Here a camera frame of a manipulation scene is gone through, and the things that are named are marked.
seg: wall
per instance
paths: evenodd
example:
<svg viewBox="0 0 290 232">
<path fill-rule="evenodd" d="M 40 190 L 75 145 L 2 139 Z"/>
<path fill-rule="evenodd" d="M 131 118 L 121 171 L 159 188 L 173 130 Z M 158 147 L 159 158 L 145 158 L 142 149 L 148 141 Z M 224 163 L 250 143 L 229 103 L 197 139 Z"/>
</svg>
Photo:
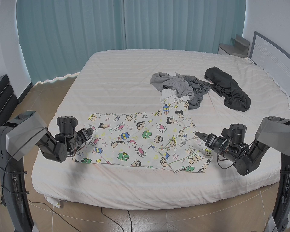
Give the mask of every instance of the wall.
<svg viewBox="0 0 290 232">
<path fill-rule="evenodd" d="M 0 76 L 7 74 L 17 98 L 31 82 L 16 24 L 16 0 L 0 0 Z"/>
<path fill-rule="evenodd" d="M 252 45 L 254 31 L 257 31 L 290 54 L 289 12 L 289 0 L 246 0 L 243 37 Z"/>
</svg>

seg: teal curtain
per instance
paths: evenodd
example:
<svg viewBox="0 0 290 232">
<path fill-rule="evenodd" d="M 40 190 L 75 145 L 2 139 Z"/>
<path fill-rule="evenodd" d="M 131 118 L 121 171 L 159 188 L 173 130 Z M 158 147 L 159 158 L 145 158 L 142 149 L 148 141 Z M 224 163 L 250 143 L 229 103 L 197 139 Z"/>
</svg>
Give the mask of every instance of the teal curtain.
<svg viewBox="0 0 290 232">
<path fill-rule="evenodd" d="M 246 0 L 124 0 L 127 49 L 217 53 L 242 36 Z"/>
<path fill-rule="evenodd" d="M 246 0 L 17 0 L 33 83 L 79 72 L 92 54 L 164 48 L 217 53 L 242 35 Z"/>
</svg>

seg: white headboard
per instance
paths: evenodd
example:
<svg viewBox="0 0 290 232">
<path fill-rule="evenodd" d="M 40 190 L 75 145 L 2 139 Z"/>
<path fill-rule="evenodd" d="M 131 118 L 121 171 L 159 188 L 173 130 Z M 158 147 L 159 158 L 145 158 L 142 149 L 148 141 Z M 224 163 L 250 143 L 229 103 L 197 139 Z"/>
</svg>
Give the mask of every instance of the white headboard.
<svg viewBox="0 0 290 232">
<path fill-rule="evenodd" d="M 290 55 L 284 49 L 255 31 L 249 58 L 290 96 Z"/>
</svg>

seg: bed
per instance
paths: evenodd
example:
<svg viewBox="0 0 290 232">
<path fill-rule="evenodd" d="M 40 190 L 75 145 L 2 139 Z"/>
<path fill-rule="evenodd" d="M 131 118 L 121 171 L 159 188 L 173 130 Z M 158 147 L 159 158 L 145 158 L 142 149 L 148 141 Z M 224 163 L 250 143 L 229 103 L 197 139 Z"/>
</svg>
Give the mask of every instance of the bed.
<svg viewBox="0 0 290 232">
<path fill-rule="evenodd" d="M 73 115 L 83 127 L 94 109 L 98 113 L 155 112 L 161 93 L 149 80 L 156 72 L 194 75 L 204 80 L 213 66 L 229 73 L 251 98 L 246 112 L 234 111 L 210 90 L 190 116 L 203 133 L 219 135 L 231 123 L 247 126 L 246 143 L 254 139 L 262 118 L 290 118 L 287 95 L 262 67 L 236 56 L 177 50 L 110 50 L 91 56 L 52 119 L 49 130 L 58 133 L 56 118 Z M 107 164 L 78 164 L 46 160 L 39 151 L 32 172 L 35 190 L 45 196 L 115 209 L 171 209 L 235 197 L 279 180 L 280 153 L 267 151 L 260 167 L 241 176 L 235 168 L 223 170 L 216 159 L 205 173 L 187 173 Z"/>
</svg>

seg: star print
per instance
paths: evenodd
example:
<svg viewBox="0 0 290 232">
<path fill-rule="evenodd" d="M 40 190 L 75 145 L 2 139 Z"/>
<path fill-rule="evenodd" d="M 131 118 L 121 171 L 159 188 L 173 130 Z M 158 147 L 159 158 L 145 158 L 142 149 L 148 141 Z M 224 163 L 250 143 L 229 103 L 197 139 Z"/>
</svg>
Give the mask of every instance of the star print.
<svg viewBox="0 0 290 232">
<path fill-rule="evenodd" d="M 174 155 L 173 155 L 173 159 L 177 159 L 178 156 L 179 156 L 179 155 L 177 155 L 176 153 L 174 153 Z"/>
</svg>

